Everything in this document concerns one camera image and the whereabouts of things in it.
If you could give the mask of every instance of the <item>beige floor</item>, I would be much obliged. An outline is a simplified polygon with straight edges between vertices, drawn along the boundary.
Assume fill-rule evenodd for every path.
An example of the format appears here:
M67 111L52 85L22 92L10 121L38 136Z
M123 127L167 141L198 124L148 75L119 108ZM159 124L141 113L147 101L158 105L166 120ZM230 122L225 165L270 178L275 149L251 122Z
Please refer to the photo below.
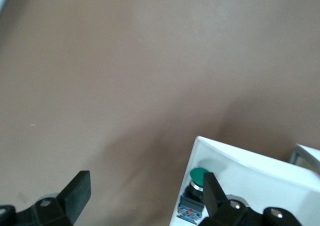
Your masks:
M0 204L90 170L78 226L165 226L197 135L320 148L320 0L9 0Z

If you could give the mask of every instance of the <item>silver bolt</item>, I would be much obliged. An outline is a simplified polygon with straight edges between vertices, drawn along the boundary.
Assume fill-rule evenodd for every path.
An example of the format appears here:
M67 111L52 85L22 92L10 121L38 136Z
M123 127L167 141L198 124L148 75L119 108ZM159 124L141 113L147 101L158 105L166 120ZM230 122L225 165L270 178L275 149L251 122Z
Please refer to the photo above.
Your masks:
M233 201L233 200L230 200L230 206L236 210L240 209L240 203L238 203L237 201Z
M40 203L40 206L47 207L50 203L51 203L51 201L45 199Z
M5 208L0 208L0 215L4 214L7 210Z
M281 211L274 208L271 209L271 214L279 219L282 219L282 217L284 216Z

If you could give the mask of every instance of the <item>floor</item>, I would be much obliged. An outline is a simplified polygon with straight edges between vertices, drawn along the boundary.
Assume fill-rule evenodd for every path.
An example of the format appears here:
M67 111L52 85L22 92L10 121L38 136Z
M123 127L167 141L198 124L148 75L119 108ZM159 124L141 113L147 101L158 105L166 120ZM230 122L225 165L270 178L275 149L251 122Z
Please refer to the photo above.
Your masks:
M90 170L78 226L168 225L197 135L320 149L320 0L9 0L0 204Z

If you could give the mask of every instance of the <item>green cap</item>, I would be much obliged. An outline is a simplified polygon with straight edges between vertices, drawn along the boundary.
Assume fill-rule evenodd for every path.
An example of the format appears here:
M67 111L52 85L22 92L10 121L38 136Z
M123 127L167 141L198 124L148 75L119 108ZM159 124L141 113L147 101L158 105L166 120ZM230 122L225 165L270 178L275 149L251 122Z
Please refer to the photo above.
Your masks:
M191 170L190 176L192 181L199 187L204 187L204 174L209 173L208 170L202 168L202 167L196 167Z

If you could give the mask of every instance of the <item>green button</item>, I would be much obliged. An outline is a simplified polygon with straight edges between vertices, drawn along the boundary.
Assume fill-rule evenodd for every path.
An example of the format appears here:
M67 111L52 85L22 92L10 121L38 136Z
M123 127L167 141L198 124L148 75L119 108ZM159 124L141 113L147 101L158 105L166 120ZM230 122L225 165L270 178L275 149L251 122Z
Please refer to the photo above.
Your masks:
M192 181L198 185L199 187L204 187L204 174L209 173L208 170L202 168L202 167L196 167L191 170L190 176Z

